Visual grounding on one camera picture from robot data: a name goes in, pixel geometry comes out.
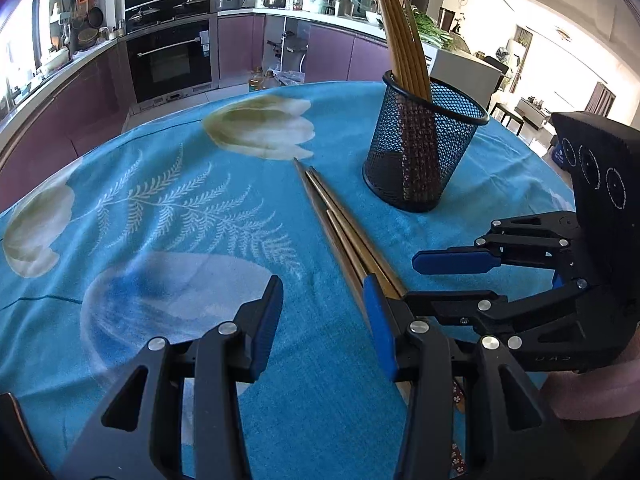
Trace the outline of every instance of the black appliance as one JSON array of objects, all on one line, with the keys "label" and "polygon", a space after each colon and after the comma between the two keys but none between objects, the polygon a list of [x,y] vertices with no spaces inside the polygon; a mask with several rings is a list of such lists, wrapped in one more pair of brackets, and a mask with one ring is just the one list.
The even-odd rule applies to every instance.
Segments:
[{"label": "black appliance", "polygon": [[213,12],[211,0],[124,0],[127,33]]},{"label": "black appliance", "polygon": [[141,110],[212,89],[209,22],[176,24],[127,41]]}]

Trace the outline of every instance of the black mesh cup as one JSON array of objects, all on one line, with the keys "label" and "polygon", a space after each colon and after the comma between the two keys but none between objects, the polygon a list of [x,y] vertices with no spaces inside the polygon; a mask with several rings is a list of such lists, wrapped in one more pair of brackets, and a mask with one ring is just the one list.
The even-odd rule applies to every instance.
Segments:
[{"label": "black mesh cup", "polygon": [[364,180],[384,202],[405,211],[424,212],[440,196],[478,126],[489,122],[486,110],[452,86],[431,79],[433,103],[400,88],[385,73],[385,98]]}]

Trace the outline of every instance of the blue tablecloth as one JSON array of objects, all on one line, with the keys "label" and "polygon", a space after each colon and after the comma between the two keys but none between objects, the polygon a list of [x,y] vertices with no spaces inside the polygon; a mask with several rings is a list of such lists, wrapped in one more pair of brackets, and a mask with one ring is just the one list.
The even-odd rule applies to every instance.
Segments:
[{"label": "blue tablecloth", "polygon": [[426,278],[411,258],[471,244],[495,218],[573,208],[573,197],[492,120],[434,211],[380,202],[361,168],[383,93],[305,85],[178,112],[85,155],[0,216],[0,391],[17,396],[53,471],[119,365],[153,336],[189,340],[231,319],[273,273],[285,301],[271,359],[239,388],[254,478],[392,478],[406,408],[290,160],[318,169],[414,290],[515,299],[549,288],[545,270]]}]

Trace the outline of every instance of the oven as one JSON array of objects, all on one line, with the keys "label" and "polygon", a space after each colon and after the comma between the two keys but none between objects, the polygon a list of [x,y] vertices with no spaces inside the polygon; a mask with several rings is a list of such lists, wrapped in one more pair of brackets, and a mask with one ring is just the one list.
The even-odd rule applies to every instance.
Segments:
[{"label": "oven", "polygon": [[212,89],[210,21],[215,23],[206,19],[172,25],[127,40],[139,110]]}]

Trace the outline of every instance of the metal pin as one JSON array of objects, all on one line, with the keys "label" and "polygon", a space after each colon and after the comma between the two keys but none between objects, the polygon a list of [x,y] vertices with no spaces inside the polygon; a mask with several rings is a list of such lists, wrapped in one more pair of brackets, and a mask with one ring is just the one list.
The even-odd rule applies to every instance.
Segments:
[{"label": "metal pin", "polygon": [[516,335],[511,336],[509,338],[509,340],[507,341],[507,346],[509,348],[511,348],[511,350],[517,350],[518,348],[520,348],[522,346],[522,339],[520,339]]},{"label": "metal pin", "polygon": [[429,331],[429,325],[424,321],[416,320],[409,325],[409,330],[414,334],[424,334]]},{"label": "metal pin", "polygon": [[166,341],[163,338],[155,337],[151,341],[149,341],[149,344],[146,346],[149,348],[149,350],[152,350],[155,352],[157,350],[162,350],[165,345],[166,345]]},{"label": "metal pin", "polygon": [[231,321],[227,321],[218,327],[218,333],[221,335],[235,334],[237,330],[238,326]]},{"label": "metal pin", "polygon": [[494,336],[488,335],[487,337],[482,338],[482,346],[487,350],[495,350],[500,346],[500,341],[498,341]]}]

